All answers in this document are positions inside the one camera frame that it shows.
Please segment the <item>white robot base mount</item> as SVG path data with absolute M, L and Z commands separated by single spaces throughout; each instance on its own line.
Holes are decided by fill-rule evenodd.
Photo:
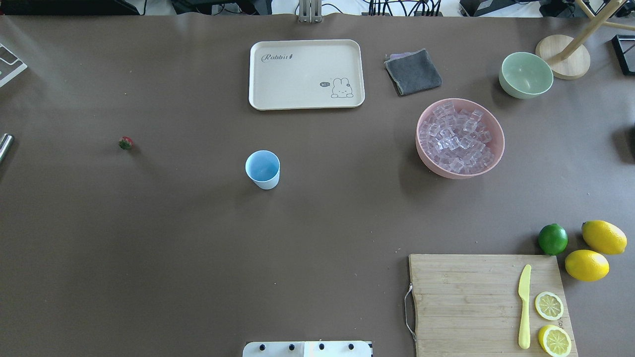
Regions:
M 372 357 L 367 341 L 276 341 L 251 342 L 243 348 L 243 357 Z

